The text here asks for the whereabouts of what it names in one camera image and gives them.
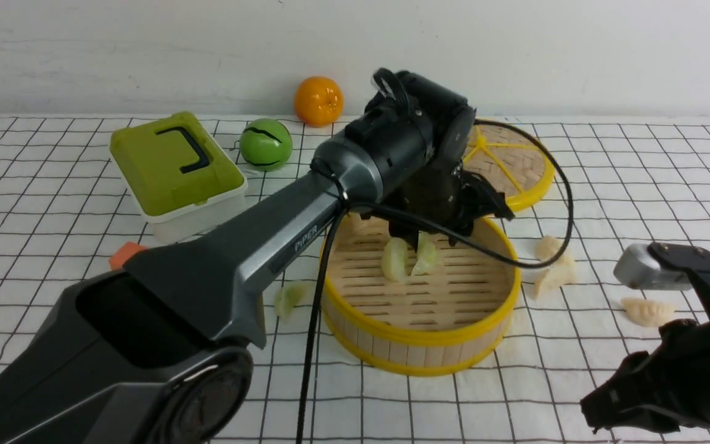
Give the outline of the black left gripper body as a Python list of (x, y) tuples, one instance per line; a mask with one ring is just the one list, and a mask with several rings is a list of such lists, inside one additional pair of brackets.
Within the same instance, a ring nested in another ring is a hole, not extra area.
[(409, 247), (418, 247), (420, 234), (439, 233), (437, 229), (424, 228), (416, 220), (403, 220), (396, 211), (423, 218), (461, 236), (470, 236), (475, 220), (494, 215), (512, 220), (515, 213), (505, 199), (483, 174), (463, 169), (457, 163), (451, 170), (438, 170), (424, 166), (383, 200), (384, 210), (367, 210), (362, 219), (376, 216), (388, 222), (389, 235), (403, 239)]

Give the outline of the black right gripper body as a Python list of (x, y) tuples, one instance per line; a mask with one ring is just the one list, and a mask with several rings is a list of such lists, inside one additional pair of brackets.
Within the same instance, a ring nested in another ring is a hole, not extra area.
[(608, 381), (581, 399), (594, 432), (633, 427), (659, 434), (710, 428), (710, 257), (684, 269), (708, 316), (659, 328), (654, 352), (634, 352)]

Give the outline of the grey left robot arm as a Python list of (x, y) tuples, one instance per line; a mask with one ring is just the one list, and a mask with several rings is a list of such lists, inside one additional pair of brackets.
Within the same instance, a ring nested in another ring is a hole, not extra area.
[(0, 443), (203, 443), (245, 401), (262, 293), (350, 208), (397, 210), (465, 235), (487, 210), (459, 196), (475, 109), (379, 68), (363, 115), (319, 144), (310, 171), (206, 235), (138, 252), (63, 290), (0, 373)]

